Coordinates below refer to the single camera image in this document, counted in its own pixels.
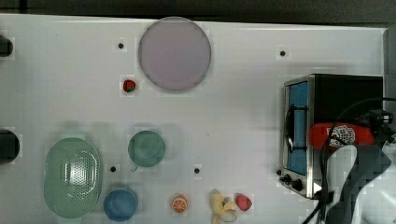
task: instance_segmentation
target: orange fruit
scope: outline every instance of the orange fruit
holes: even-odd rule
[[[187,198],[179,194],[176,198],[172,201],[172,209],[177,213],[182,213],[187,210]]]

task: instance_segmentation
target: pink plate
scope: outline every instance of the pink plate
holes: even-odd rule
[[[193,21],[168,17],[151,25],[139,45],[139,62],[148,79],[169,91],[186,91],[204,78],[211,48]]]

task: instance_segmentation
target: white table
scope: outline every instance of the white table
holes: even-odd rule
[[[0,15],[0,35],[15,44],[0,60],[0,126],[22,142],[14,164],[0,167],[2,223],[56,221],[43,197],[44,164],[67,133],[83,134],[105,165],[101,197],[83,223],[111,223],[104,198],[124,186],[141,205],[127,223],[210,223],[213,189],[252,198],[235,224],[301,223],[312,211],[314,201],[280,186],[275,174],[283,83],[312,73],[383,76],[385,30],[198,22],[213,49],[207,77],[192,91],[169,94],[137,62],[136,45],[153,22]],[[119,42],[126,48],[117,49]],[[126,77],[138,82],[134,95],[122,94]],[[165,158],[131,173],[128,142],[150,127],[165,138]],[[170,210],[175,193],[189,197],[185,216]]]

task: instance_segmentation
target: small red object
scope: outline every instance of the small red object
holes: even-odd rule
[[[131,92],[136,89],[136,83],[131,79],[126,79],[123,83],[123,90],[126,92]]]
[[[238,196],[236,196],[235,203],[236,206],[238,206],[239,209],[244,212],[246,212],[252,205],[251,200],[243,194],[239,194]]]

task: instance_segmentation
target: green bowl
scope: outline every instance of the green bowl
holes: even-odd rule
[[[165,142],[153,131],[142,131],[129,142],[128,153],[137,166],[151,167],[163,159]]]

